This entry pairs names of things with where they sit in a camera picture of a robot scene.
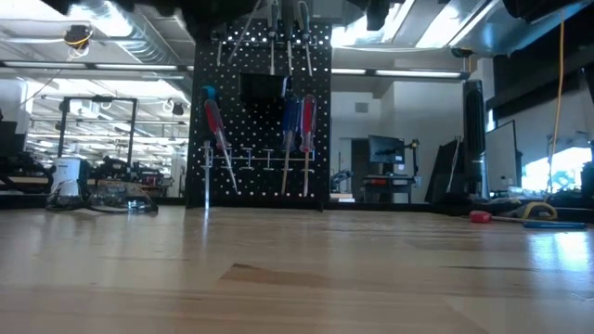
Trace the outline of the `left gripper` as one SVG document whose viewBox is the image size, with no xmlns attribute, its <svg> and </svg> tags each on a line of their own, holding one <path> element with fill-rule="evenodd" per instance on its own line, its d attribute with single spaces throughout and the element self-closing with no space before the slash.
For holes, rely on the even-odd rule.
<svg viewBox="0 0 594 334">
<path fill-rule="evenodd" d="M 176 11 L 191 37 L 196 41 L 206 41 L 211 30 L 223 23 L 231 22 L 258 9 L 259 0 L 108 0 L 117 7 L 132 13 L 140 6 L 156 9 L 162 16 L 171 17 Z"/>
</svg>

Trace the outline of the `large grey black screwdriver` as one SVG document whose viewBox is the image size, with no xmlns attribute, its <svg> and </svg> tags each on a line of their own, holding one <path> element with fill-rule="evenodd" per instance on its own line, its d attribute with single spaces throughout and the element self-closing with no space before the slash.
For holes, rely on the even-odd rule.
<svg viewBox="0 0 594 334">
<path fill-rule="evenodd" d="M 302 32 L 302 41 L 305 48 L 305 56 L 307 61 L 307 70 L 308 75 L 310 77 L 313 76 L 313 69 L 311 64 L 311 53 L 310 53 L 310 42 L 311 42 L 311 29 L 310 29 L 310 15 L 309 15 L 309 7 L 304 0 L 298 0 L 297 2 L 297 9 L 298 9 L 298 25 L 299 29 Z"/>
</svg>

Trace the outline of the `teal black-handled screwdriver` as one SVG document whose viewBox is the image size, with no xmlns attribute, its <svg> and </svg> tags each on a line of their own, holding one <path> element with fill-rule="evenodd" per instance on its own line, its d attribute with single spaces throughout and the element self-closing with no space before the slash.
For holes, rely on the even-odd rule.
<svg viewBox="0 0 594 334">
<path fill-rule="evenodd" d="M 205 110 L 204 110 L 204 102 L 208 98 L 211 98 L 211 99 L 215 98 L 215 90 L 213 87 L 211 87 L 209 85 L 205 85 L 200 89 L 200 91 L 201 91 L 201 97 L 202 97 L 201 106 L 202 106 L 203 117 L 205 120 L 205 124 L 208 126 L 208 133 L 203 136 L 203 145 L 202 145 L 202 148 L 204 150 L 204 164 L 203 164 L 203 169 L 204 169 L 204 209 L 207 212 L 210 209 L 210 181 L 211 181 L 211 162 L 212 162 L 211 153 L 212 153 L 212 142 L 214 139 L 214 134 L 211 132 L 211 130 L 209 128 L 209 124 L 208 124 L 207 117 L 206 117 Z"/>
</svg>

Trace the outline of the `red clear-handled screwdriver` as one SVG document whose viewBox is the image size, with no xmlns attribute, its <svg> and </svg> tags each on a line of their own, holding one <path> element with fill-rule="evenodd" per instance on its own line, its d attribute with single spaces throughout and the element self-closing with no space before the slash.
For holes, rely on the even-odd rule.
<svg viewBox="0 0 594 334">
<path fill-rule="evenodd" d="M 217 102 L 214 99 L 208 98 L 204 102 L 204 110 L 211 132 L 214 134 L 216 145 L 222 150 L 226 161 L 226 168 L 229 172 L 230 180 L 235 191 L 238 191 L 237 181 L 232 169 L 231 158 L 227 151 L 228 142 L 226 140 L 223 119 L 220 113 Z"/>
<path fill-rule="evenodd" d="M 301 137 L 302 143 L 300 151 L 304 154 L 304 176 L 303 176 L 303 195 L 308 195 L 309 184 L 309 161 L 310 155 L 314 151 L 314 133 L 316 129 L 316 98 L 313 95 L 306 95 L 303 98 L 301 111 Z"/>
</svg>

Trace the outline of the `blue clear-handled screwdriver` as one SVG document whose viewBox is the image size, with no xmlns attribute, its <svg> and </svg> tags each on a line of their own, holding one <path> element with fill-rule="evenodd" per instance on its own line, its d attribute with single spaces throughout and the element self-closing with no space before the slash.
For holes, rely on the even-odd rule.
<svg viewBox="0 0 594 334">
<path fill-rule="evenodd" d="M 300 114 L 300 99 L 297 96 L 289 96 L 285 100 L 285 109 L 282 120 L 284 166 L 281 184 L 281 194 L 284 195 L 287 189 L 287 177 L 289 171 L 290 154 L 294 148 L 294 137 L 298 131 Z"/>
</svg>

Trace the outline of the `clear plastic bag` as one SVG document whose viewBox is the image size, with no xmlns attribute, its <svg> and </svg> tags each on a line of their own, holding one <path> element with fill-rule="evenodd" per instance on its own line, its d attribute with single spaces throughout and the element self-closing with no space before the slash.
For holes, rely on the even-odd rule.
<svg viewBox="0 0 594 334">
<path fill-rule="evenodd" d="M 48 196 L 45 208 L 107 214 L 159 212 L 158 205 L 140 186 L 121 181 L 100 181 L 91 186 L 82 180 L 60 182 Z"/>
</svg>

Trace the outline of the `small red-handled tool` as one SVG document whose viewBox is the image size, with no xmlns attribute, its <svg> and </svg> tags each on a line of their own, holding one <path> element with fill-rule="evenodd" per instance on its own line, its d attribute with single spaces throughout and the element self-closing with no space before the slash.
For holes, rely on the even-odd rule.
<svg viewBox="0 0 594 334">
<path fill-rule="evenodd" d="M 475 224 L 488 224 L 488 223 L 495 222 L 495 221 L 520 222 L 520 223 L 523 222 L 523 220 L 520 218 L 495 216 L 490 212 L 484 212 L 484 211 L 471 211 L 469 213 L 469 218 L 470 218 L 470 221 Z"/>
</svg>

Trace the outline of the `small blue screwdriver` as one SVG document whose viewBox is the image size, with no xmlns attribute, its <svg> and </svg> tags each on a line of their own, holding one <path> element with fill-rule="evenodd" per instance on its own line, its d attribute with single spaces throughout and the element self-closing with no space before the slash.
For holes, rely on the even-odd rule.
<svg viewBox="0 0 594 334">
<path fill-rule="evenodd" d="M 523 226 L 525 228 L 532 228 L 532 229 L 557 229 L 557 230 L 585 230 L 587 225 L 584 223 L 566 223 L 566 222 L 524 222 Z"/>
</svg>

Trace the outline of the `black metal peg board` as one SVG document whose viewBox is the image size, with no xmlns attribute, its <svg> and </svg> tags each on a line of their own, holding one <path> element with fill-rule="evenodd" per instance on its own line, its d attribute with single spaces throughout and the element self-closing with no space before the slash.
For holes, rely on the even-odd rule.
<svg viewBox="0 0 594 334">
<path fill-rule="evenodd" d="M 210 200 L 272 201 L 315 200 L 329 201 L 329 165 L 331 130 L 331 26 L 314 20 L 310 26 L 311 64 L 313 76 L 308 75 L 302 33 L 293 30 L 291 93 L 303 100 L 306 95 L 316 98 L 316 129 L 314 151 L 309 161 L 308 195 L 303 195 L 304 154 L 301 139 L 294 138 L 290 154 L 287 189 L 281 194 L 283 169 L 267 172 L 262 169 L 234 172 L 238 191 L 235 191 L 229 172 L 211 168 Z M 204 158 L 199 153 L 203 136 L 208 133 L 201 106 L 200 89 L 209 85 L 215 90 L 224 123 L 228 146 L 240 148 L 272 148 L 283 150 L 282 120 L 285 101 L 244 103 L 239 97 L 239 76 L 245 73 L 270 74 L 270 45 L 267 22 L 238 20 L 228 25 L 222 46 L 221 65 L 216 65 L 215 40 L 196 44 L 193 91 L 189 126 L 186 199 L 189 208 L 204 206 Z M 275 44 L 275 74 L 289 76 L 287 47 L 284 33 Z"/>
</svg>

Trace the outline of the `black plastic bin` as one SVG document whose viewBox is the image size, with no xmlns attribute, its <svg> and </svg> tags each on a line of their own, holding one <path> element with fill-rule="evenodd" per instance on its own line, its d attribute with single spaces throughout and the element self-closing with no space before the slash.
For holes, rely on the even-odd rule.
<svg viewBox="0 0 594 334">
<path fill-rule="evenodd" d="M 239 97 L 244 103 L 271 102 L 285 97 L 291 90 L 291 77 L 262 73 L 239 76 Z"/>
</svg>

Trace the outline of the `black computer monitor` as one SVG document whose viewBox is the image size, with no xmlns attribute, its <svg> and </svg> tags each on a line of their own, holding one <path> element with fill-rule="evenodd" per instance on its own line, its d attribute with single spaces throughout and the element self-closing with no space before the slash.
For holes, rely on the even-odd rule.
<svg viewBox="0 0 594 334">
<path fill-rule="evenodd" d="M 405 164 L 405 141 L 401 138 L 370 135 L 369 161 L 381 164 Z"/>
</svg>

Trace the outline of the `tall black pillar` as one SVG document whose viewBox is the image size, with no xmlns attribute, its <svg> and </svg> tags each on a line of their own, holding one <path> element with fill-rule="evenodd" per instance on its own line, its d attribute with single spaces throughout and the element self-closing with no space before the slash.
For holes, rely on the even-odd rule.
<svg viewBox="0 0 594 334">
<path fill-rule="evenodd" d="M 485 111 L 480 80 L 463 83 L 464 174 L 467 189 L 477 197 L 485 187 Z"/>
</svg>

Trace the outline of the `black equipment desk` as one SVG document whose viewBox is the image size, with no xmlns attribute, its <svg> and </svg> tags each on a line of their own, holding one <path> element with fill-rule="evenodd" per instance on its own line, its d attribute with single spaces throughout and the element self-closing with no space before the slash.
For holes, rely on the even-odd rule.
<svg viewBox="0 0 594 334">
<path fill-rule="evenodd" d="M 406 197 L 405 204 L 411 204 L 412 189 L 419 182 L 417 176 L 397 173 L 368 174 L 362 178 L 360 195 L 352 191 L 352 198 L 355 202 L 394 204 L 394 196 L 403 195 Z"/>
</svg>

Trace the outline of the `silver ceiling air duct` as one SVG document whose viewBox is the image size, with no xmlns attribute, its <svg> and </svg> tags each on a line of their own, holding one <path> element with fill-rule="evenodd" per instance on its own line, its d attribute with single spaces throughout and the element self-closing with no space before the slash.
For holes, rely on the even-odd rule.
<svg viewBox="0 0 594 334">
<path fill-rule="evenodd" d="M 70 19 L 89 21 L 143 63 L 191 64 L 195 42 L 180 11 L 162 15 L 156 8 L 136 5 L 126 10 L 115 0 L 82 0 L 71 5 Z"/>
</svg>

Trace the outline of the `black aluminium table frame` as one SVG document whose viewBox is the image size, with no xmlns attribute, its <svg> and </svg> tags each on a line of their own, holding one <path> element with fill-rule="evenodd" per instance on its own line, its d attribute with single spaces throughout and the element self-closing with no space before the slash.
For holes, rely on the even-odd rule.
<svg viewBox="0 0 594 334">
<path fill-rule="evenodd" d="M 42 209 L 45 206 L 46 195 L 15 195 L 0 194 L 0 210 L 16 209 Z M 272 200 L 249 201 L 239 200 L 210 200 L 211 207 L 229 208 L 266 208 L 266 209 L 291 209 L 291 210 L 342 210 L 342 211 L 374 211 L 374 212 L 427 212 L 439 213 L 449 216 L 468 215 L 471 211 L 485 211 L 480 206 L 448 206 L 432 204 L 379 204 L 379 203 L 340 203 L 328 201 L 322 203 L 315 200 Z M 594 224 L 594 209 L 585 208 L 557 208 L 561 221 L 572 223 Z"/>
</svg>

